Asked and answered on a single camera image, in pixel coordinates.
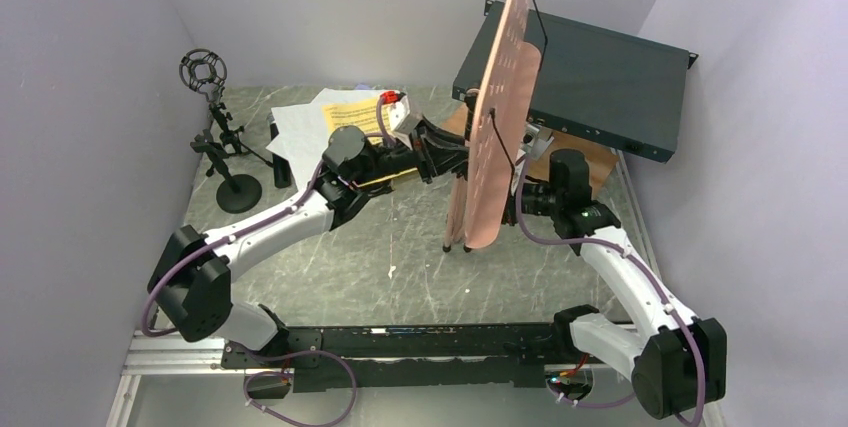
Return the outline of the pink tripod music stand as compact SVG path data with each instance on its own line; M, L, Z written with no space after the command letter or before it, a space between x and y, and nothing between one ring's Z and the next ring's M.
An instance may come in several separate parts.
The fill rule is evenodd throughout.
M532 0L504 0L478 89L468 170L452 187L443 249L477 250L497 238L542 53L525 40Z

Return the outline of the yellow sheet music page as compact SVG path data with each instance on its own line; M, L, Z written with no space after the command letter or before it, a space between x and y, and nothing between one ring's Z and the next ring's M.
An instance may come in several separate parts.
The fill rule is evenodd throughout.
M383 132L379 127L376 103L379 97L372 97L352 103L328 104L322 107L328 132L332 134L338 128L355 126L364 134L366 139L377 149L383 147ZM384 182L416 173L412 167L389 167L383 173L365 174L360 180L355 180L357 187L376 187Z

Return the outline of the grey paper sheet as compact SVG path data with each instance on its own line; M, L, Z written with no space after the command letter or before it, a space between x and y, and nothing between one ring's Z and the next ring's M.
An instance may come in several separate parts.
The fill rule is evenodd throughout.
M363 100L375 103L380 93L381 90L324 88L309 103L271 109L278 134L266 149L289 163L296 189L306 186L327 147L331 131L324 120L323 107Z

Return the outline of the black silver handheld microphone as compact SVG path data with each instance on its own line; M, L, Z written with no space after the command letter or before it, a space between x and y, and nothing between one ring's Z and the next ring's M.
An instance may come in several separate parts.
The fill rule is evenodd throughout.
M270 139L275 140L279 135L279 129L272 113L268 114L267 122L269 125ZM272 152L269 147L267 147L267 150L272 154L274 186L278 189L290 187L292 184L292 177L289 162L285 158Z

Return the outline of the black round-base mic stand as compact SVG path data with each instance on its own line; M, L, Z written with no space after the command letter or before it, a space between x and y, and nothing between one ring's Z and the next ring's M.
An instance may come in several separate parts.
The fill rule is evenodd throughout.
M260 182L249 174L233 175L230 172L226 164L229 154L221 144L214 141L209 129L196 135L190 146L196 153L204 154L210 160L211 169L206 173L207 177L217 173L223 178L216 190L216 203L221 210L240 214L258 204L262 196Z

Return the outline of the black tripod mic stand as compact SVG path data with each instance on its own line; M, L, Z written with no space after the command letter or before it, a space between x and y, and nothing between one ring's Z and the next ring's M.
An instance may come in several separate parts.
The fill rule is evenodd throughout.
M270 160L241 140L240 134L245 131L244 126L231 128L229 125L233 117L223 102L228 69L218 54L204 48L190 50L180 61L179 76L184 86L205 97L211 117L220 129L219 139L223 146L231 146L235 155L251 154L266 166L273 166Z

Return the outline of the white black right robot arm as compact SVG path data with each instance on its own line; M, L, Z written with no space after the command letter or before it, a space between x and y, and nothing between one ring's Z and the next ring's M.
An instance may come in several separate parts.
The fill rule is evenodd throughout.
M629 381L632 396L656 419L699 426L708 404L726 394L728 340L723 325L687 307L634 248L619 218L594 199L584 155L555 151L547 180L527 181L520 162L509 202L528 239L568 246L592 267L624 307L632 329L584 305L558 313L551 335L557 358L586 354Z

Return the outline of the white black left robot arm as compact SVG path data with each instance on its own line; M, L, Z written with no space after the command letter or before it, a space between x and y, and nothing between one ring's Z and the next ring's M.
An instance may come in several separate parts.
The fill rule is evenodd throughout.
M198 232L175 231L148 283L141 330L149 337L149 314L159 307L172 331L187 342L223 337L247 348L264 367L287 353L288 332L268 308L236 302L231 285L278 252L352 220L374 197L392 191L394 174L414 169L430 183L467 170L465 139L420 119L406 141L375 144L355 126L336 129L307 185L293 197L240 222Z

